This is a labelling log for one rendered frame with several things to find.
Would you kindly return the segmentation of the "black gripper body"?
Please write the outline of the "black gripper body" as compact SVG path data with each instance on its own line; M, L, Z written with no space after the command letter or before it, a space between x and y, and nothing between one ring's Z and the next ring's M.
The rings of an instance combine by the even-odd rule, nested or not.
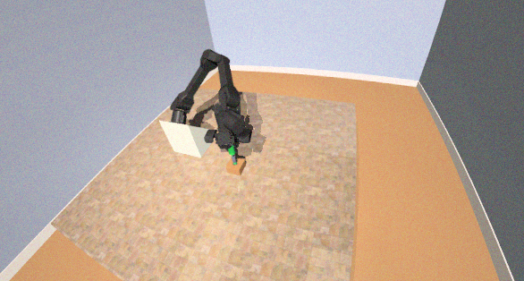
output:
M228 132L228 131L230 131L227 128L225 128L224 126L219 126L219 125L218 125L217 130L221 131L221 132ZM215 138L216 142L218 141L217 130L207 130L207 133L206 133L206 135L204 137L205 143L213 143L214 142L214 138ZM251 130L250 129L244 129L239 134L234 134L234 133L232 133L232 134L233 134L233 136L235 136L236 141L239 141L241 143L250 143L250 138L251 138Z

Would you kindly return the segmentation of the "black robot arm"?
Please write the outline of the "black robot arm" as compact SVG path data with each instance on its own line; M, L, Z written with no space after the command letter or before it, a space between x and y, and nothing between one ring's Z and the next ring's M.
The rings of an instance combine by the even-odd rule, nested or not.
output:
M189 114L192 109L194 95L197 93L199 86L207 74L218 67L221 85L221 89L218 91L218 98L221 105L216 104L211 109L214 110L217 124L230 130L228 132L218 131L217 144L220 149L229 149L233 144L236 144L236 138L232 133L239 134L245 128L245 116L241 115L241 97L233 84L229 63L230 59L227 56L220 55L211 49L206 49L200 58L200 67L195 72L188 87L180 92L170 105L173 114L169 123L186 124L186 114Z

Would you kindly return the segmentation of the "orange square block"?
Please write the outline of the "orange square block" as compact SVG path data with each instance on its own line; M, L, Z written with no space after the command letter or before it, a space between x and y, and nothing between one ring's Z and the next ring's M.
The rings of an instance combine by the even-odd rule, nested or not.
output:
M245 159L236 158L236 160L237 160L237 165L234 165L232 163L232 158L231 158L227 164L226 169L228 173L231 173L234 175L241 175L241 173L243 172L246 166Z

